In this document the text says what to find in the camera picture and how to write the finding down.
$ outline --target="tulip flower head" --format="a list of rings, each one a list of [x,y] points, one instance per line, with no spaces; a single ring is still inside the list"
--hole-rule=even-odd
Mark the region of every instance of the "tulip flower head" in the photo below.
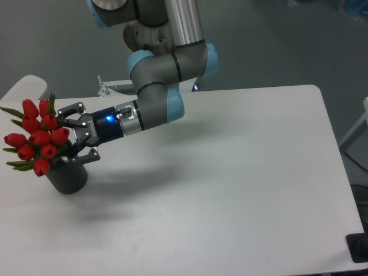
[[[69,129],[63,128],[55,117],[53,108],[55,95],[50,100],[42,99],[39,109],[31,100],[22,102],[23,113],[9,108],[1,110],[16,116],[19,120],[11,120],[20,126],[30,136],[11,133],[4,137],[4,142],[11,146],[4,148],[6,152],[17,153],[21,161],[7,162],[18,171],[32,170],[37,176],[42,176],[52,169],[53,160],[60,156],[68,156]]]

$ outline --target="metal bracket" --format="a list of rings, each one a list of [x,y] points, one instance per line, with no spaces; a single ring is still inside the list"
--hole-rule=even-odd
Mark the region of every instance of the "metal bracket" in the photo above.
[[[128,80],[114,80],[112,82],[103,82],[101,75],[97,76],[100,90],[98,95],[105,96],[116,96],[116,95],[135,95],[133,83],[130,79]]]
[[[368,98],[363,101],[365,112],[338,142],[339,150],[344,153],[348,147],[368,128]]]

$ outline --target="white table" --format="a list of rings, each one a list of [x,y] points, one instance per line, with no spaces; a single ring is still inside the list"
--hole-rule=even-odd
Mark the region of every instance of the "white table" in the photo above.
[[[134,97],[82,100],[87,111]],[[183,95],[186,115],[99,147],[59,194],[0,154],[0,275],[297,275],[365,269],[363,232],[314,86]],[[6,103],[11,108],[21,104]],[[2,113],[2,136],[17,132]]]

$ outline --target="flower pot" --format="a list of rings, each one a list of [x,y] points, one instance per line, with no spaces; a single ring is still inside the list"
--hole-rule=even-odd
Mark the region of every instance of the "flower pot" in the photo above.
[[[87,171],[82,164],[74,164],[71,160],[52,165],[46,173],[56,190],[63,194],[78,192],[87,182]]]

